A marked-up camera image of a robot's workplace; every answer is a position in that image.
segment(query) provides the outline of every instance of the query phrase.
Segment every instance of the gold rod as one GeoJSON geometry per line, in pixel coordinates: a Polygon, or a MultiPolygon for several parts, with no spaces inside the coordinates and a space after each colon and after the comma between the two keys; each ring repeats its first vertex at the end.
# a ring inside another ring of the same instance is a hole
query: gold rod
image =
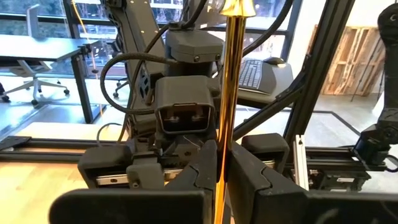
{"type": "Polygon", "coordinates": [[[238,99],[238,79],[241,68],[243,38],[246,18],[230,16],[227,18],[226,49],[224,60],[223,91],[220,109],[220,131],[218,134],[218,155],[221,156],[220,180],[216,186],[215,224],[223,221],[226,190],[227,158],[231,152],[232,133],[236,100],[238,99]]]}

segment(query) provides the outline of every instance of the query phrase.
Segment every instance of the desk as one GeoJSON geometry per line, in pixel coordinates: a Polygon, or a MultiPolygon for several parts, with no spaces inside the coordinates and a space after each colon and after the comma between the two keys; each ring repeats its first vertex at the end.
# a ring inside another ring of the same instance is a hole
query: desk
{"type": "MultiPolygon", "coordinates": [[[[96,138],[100,127],[95,124],[32,123],[18,136],[91,140],[96,138]]],[[[101,140],[117,139],[120,130],[120,126],[104,128],[101,140]]],[[[73,149],[42,151],[76,152],[73,149]]],[[[76,164],[0,162],[0,223],[46,223],[52,202],[65,192],[81,188],[87,186],[76,164]]]]}
{"type": "Polygon", "coordinates": [[[290,84],[292,84],[294,78],[291,70],[292,69],[289,64],[287,64],[287,66],[282,70],[274,69],[276,87],[270,95],[239,90],[238,104],[262,109],[272,103],[276,99],[277,95],[282,93],[290,86],[290,84]]]}
{"type": "Polygon", "coordinates": [[[86,123],[90,124],[100,114],[99,106],[91,109],[85,77],[87,67],[85,55],[99,43],[98,40],[68,38],[33,38],[25,35],[0,35],[0,42],[6,43],[0,49],[0,61],[45,61],[72,60],[72,69],[86,123]]]}

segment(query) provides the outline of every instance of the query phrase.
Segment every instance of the keyboard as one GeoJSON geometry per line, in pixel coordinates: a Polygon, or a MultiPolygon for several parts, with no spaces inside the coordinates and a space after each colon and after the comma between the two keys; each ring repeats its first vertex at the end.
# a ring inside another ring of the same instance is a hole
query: keyboard
{"type": "Polygon", "coordinates": [[[262,76],[262,60],[244,60],[239,74],[239,87],[258,90],[262,76]]]}

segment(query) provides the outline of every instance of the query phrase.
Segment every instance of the black cable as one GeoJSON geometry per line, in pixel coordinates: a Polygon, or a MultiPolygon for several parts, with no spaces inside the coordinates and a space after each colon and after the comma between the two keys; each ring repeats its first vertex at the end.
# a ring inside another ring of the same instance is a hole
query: black cable
{"type": "MultiPolygon", "coordinates": [[[[396,158],[395,156],[393,156],[393,155],[387,155],[386,158],[389,158],[390,160],[395,160],[395,161],[396,161],[396,162],[395,162],[395,165],[398,164],[398,158],[396,158]]],[[[397,168],[395,168],[395,169],[387,168],[386,170],[387,170],[388,172],[398,172],[398,166],[397,166],[397,168]]]]}
{"type": "Polygon", "coordinates": [[[286,19],[287,14],[290,11],[290,8],[292,7],[293,0],[286,0],[284,6],[280,10],[279,15],[276,17],[275,21],[272,23],[272,25],[267,29],[267,32],[261,34],[259,38],[257,38],[253,43],[248,45],[243,49],[243,56],[246,56],[248,53],[252,52],[256,48],[258,48],[261,44],[263,44],[270,36],[272,36],[275,31],[280,27],[280,25],[283,23],[283,21],[286,19]]]}
{"type": "MultiPolygon", "coordinates": [[[[156,44],[156,42],[162,37],[162,35],[169,29],[170,25],[166,24],[165,26],[163,26],[159,32],[155,35],[155,37],[149,42],[148,46],[146,47],[144,53],[149,53],[149,51],[153,48],[153,46],[156,44]]],[[[130,92],[132,90],[132,94],[129,95],[129,99],[127,100],[127,108],[130,108],[134,98],[136,97],[136,94],[134,94],[134,85],[136,84],[136,80],[139,74],[139,71],[141,69],[142,64],[144,63],[143,60],[138,61],[137,67],[134,70],[134,73],[131,77],[131,79],[129,79],[129,83],[130,83],[130,92]]],[[[120,132],[119,135],[119,139],[118,142],[122,141],[122,138],[124,136],[124,132],[127,129],[127,120],[128,120],[128,114],[126,113],[124,115],[124,121],[123,121],[123,125],[122,125],[122,130],[120,132]]],[[[131,121],[131,129],[134,127],[134,123],[132,123],[133,121],[131,121]]]]}
{"type": "Polygon", "coordinates": [[[180,15],[180,21],[184,20],[185,15],[188,13],[189,11],[189,7],[190,7],[190,0],[185,0],[182,6],[182,13],[180,15]]]}
{"type": "Polygon", "coordinates": [[[190,28],[192,25],[195,24],[195,22],[197,21],[197,19],[200,16],[200,13],[205,8],[206,3],[207,3],[207,0],[200,0],[199,5],[195,9],[195,12],[193,12],[191,18],[189,18],[189,20],[187,22],[185,22],[184,24],[181,25],[182,29],[190,28]]]}
{"type": "Polygon", "coordinates": [[[115,103],[111,97],[109,97],[108,93],[106,92],[105,88],[105,78],[106,74],[109,71],[109,69],[116,63],[121,62],[123,60],[146,60],[146,61],[151,61],[151,62],[158,62],[158,63],[165,63],[167,65],[176,65],[178,62],[176,60],[172,59],[167,59],[164,57],[159,57],[156,55],[151,55],[148,53],[123,53],[115,58],[112,58],[109,60],[106,65],[104,66],[103,70],[101,71],[101,76],[99,78],[99,86],[101,87],[101,92],[104,95],[105,100],[114,108],[117,110],[127,113],[127,114],[136,114],[136,115],[144,115],[144,114],[151,114],[154,112],[152,109],[129,109],[129,108],[124,108],[121,105],[115,103]]]}
{"type": "Polygon", "coordinates": [[[118,124],[118,123],[108,123],[108,124],[104,124],[104,125],[98,130],[98,132],[97,132],[97,138],[96,138],[96,140],[97,140],[97,145],[98,145],[98,147],[102,147],[102,144],[101,144],[101,141],[100,141],[100,134],[101,134],[102,130],[103,130],[104,128],[108,127],[109,125],[118,125],[118,126],[120,126],[121,124],[118,124]]]}

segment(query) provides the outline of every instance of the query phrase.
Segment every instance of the gray floor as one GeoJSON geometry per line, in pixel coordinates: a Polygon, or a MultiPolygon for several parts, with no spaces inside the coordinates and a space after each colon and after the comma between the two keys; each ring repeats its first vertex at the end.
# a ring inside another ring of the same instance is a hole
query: gray floor
{"type": "MultiPolygon", "coordinates": [[[[21,78],[0,77],[0,82],[6,89],[20,85],[21,78]]],[[[83,113],[78,105],[78,97],[75,81],[73,79],[62,79],[63,85],[70,89],[70,95],[65,96],[61,89],[43,87],[43,94],[40,101],[46,102],[40,107],[34,108],[30,105],[32,90],[23,90],[10,94],[12,103],[0,103],[0,137],[1,134],[13,134],[23,129],[32,122],[61,122],[61,123],[83,123],[83,113]]],[[[87,89],[90,93],[92,104],[107,102],[103,98],[98,80],[87,80],[87,89]]],[[[116,88],[116,81],[107,81],[107,89],[111,95],[116,88]]],[[[123,88],[119,92],[119,100],[116,102],[125,105],[128,96],[128,88],[123,88]]],[[[316,110],[333,111],[350,125],[361,131],[377,121],[371,111],[376,104],[377,96],[356,97],[350,102],[348,96],[321,96],[318,99],[316,110]]],[[[240,124],[244,119],[252,116],[256,111],[252,108],[238,106],[236,112],[235,125],[240,124]]],[[[123,114],[116,109],[107,106],[103,115],[98,118],[96,124],[109,122],[122,123],[123,114]]],[[[284,127],[289,117],[289,112],[280,112],[257,127],[258,130],[266,133],[283,134],[284,127]]],[[[358,136],[347,128],[342,122],[330,114],[314,113],[309,122],[305,133],[306,145],[308,146],[341,146],[355,144],[358,136]]],[[[391,153],[398,156],[398,149],[393,147],[391,153]]],[[[371,173],[372,179],[365,183],[365,192],[394,192],[398,193],[398,175],[390,173],[371,173]]]]}

